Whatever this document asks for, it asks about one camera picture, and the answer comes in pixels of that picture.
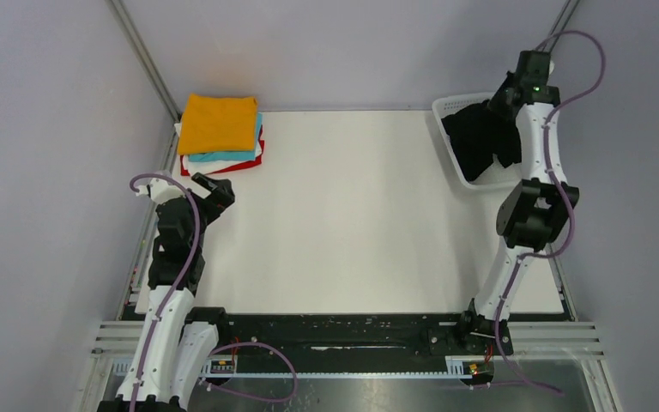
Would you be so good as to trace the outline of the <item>black t-shirt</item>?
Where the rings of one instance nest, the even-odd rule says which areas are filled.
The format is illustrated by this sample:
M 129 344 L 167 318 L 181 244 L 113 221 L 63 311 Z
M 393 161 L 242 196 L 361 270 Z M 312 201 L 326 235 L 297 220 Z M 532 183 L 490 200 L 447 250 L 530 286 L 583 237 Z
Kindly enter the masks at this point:
M 514 122 L 488 108 L 483 100 L 442 118 L 442 125 L 463 177 L 476 181 L 495 161 L 510 167 L 522 161 Z

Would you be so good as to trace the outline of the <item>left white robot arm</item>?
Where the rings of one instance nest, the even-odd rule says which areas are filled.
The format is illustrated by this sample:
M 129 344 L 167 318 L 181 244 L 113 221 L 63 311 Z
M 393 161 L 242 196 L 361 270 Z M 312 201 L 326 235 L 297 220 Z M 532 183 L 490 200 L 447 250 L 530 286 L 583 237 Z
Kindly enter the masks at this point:
M 148 269 L 148 310 L 123 383 L 99 411 L 186 411 L 209 352 L 220 341 L 222 309 L 194 307 L 208 225 L 235 202 L 228 179 L 196 173 L 200 197 L 164 173 L 141 173 L 129 186 L 156 206 L 157 236 Z

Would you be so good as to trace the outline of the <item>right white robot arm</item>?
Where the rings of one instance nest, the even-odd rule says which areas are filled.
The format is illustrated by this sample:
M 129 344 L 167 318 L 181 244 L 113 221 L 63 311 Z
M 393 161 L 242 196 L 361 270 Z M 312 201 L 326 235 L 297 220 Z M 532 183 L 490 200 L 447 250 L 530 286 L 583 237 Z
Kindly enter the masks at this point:
M 521 51 L 489 100 L 442 121 L 461 174 L 476 179 L 495 161 L 520 166 L 521 178 L 499 207 L 499 248 L 481 291 L 456 324 L 456 344 L 471 354 L 509 351 L 507 319 L 517 283 L 531 258 L 541 257 L 565 227 L 579 189 L 569 185 L 559 158 L 559 90 L 548 85 L 551 56 Z

